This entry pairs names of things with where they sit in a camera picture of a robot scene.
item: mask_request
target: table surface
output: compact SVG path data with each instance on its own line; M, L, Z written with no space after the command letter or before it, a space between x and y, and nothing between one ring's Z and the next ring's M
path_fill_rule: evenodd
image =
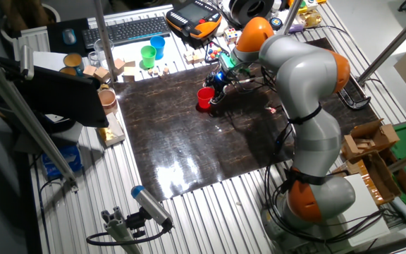
M312 44L331 49L327 39ZM214 66L180 71L163 78L115 84L143 186L164 200L266 167L274 141L286 127L278 95L266 87L239 94L230 87L210 113L198 112L196 93ZM261 75L258 66L252 74ZM346 89L355 90L351 83ZM353 111L337 94L321 100L347 135L355 126L377 120L368 106ZM293 157L293 137L273 163Z
M164 16L171 6L162 6L147 10L119 13L105 17L107 25L124 23L140 18ZM323 20L322 25L334 25L345 30L330 6L330 3L317 7ZM91 28L95 28L94 18L88 20ZM291 35L296 40L306 42L327 37L334 49L346 56L351 64L352 74L359 76L368 66L355 43L342 32L324 28L308 30L302 34ZM226 49L233 46L224 44L223 39L216 41ZM13 48L16 58L24 44L35 51L49 52L46 27L26 30L22 37L14 41ZM116 47L115 57L140 58L140 48L148 42ZM171 73L205 66L205 63L187 65L182 58L189 47L179 38L172 35L166 38L167 55L157 61L157 68L167 65ZM136 80L149 79L146 72L139 71ZM380 80L378 75L372 78ZM406 113L388 92L385 85L368 81L365 92L372 97L371 108L374 113L384 118L384 123L400 123L406 121ZM124 126L123 117L117 114ZM123 253L120 247L89 246L85 238L91 234L103 232L103 220L100 212L119 206L124 215L137 212L139 205L130 196L133 186L142 184L137 170L130 137L125 142L104 149L93 128L84 128L78 145L82 153L85 170L76 174L78 188L72 193L58 184L47 186L41 195L34 191L39 233L44 253ZM292 161L280 163L279 169L289 167ZM331 170L342 164L338 158ZM31 169L32 187L39 190L47 179L43 175L40 163ZM175 228L171 234L140 244L144 253L272 253L274 246L267 238L260 220L260 211L264 203L264 169L258 169L231 179L184 193L161 202L171 213ZM271 187L281 182L275 170L272 171ZM388 222L399 224L400 221ZM147 221L143 229L147 236L157 234L160 229L152 221Z

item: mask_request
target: computer monitor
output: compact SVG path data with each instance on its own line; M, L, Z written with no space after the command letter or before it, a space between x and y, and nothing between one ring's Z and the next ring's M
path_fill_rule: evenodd
M20 70L20 62L0 57L7 68ZM34 68L32 80L15 80L30 108L41 114L55 114L75 120L84 126L103 128L109 125L97 88L99 81L82 78L45 68ZM0 104L5 104L0 96Z

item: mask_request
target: red cup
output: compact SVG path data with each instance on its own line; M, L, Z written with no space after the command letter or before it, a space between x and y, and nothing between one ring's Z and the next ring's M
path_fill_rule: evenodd
M198 97L198 105L202 109L208 109L211 105L209 104L209 100L212 99L215 95L215 91L213 88L205 87L198 90L197 97Z

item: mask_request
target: green cup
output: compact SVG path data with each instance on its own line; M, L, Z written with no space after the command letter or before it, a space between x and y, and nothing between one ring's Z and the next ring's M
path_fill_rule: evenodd
M145 46L140 50L142 60L145 68L152 68L154 66L154 58L156 57L156 49L153 46Z

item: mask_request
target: metal table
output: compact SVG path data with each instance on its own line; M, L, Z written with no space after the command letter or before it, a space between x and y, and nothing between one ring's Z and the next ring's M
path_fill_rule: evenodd
M124 23L131 20L164 16L171 6L161 6L128 13L118 13L105 17L107 25ZM347 31L330 4L317 7L323 21L321 25L332 25ZM97 26L95 19L88 19L91 28ZM368 60L362 51L346 34L329 28L309 30L303 34L291 35L296 40L305 42L327 37L334 49L346 56L351 64L353 75L359 76L367 68ZM222 47L227 46L223 38L216 38ZM35 51L49 52L46 27L22 31L22 37L14 42L14 52L18 58L18 50L24 44ZM140 48L149 42L138 42L123 45L114 49L114 58L133 58L131 52L140 52ZM191 49L183 44L175 35L166 38L164 58L156 62L159 71L167 65L171 73L198 68L205 63L187 65L183 53ZM136 80L150 77L146 71L140 71ZM380 80L373 74L372 78ZM371 107L377 116L384 118L384 123L400 123L406 121L406 113L402 110L394 96L385 85L376 81L367 81L365 92L372 97ZM123 117L118 112L117 118L123 127ZM142 184L133 157L129 137L126 141L107 148L102 147L94 128L83 128L79 147L85 170L76 174L79 191L71 192L59 184L47 186L39 196L34 191L37 208L40 238L44 253L124 253L121 247L97 247L85 242L87 236L104 232L100 212L112 210L119 206L125 215L137 212L139 205L130 196L133 186ZM291 165L284 162L280 167ZM331 170L340 166L340 158ZM272 171L273 184L281 180ZM34 190L39 190L47 179L40 162L31 168ZM274 246L266 236L260 220L260 209L264 203L264 169L252 171L232 179L195 190L184 195L170 198L162 202L164 208L173 217L175 229L171 234L140 247L144 253L272 253ZM144 229L147 236L160 231L154 222L147 222ZM110 241L107 236L101 241Z

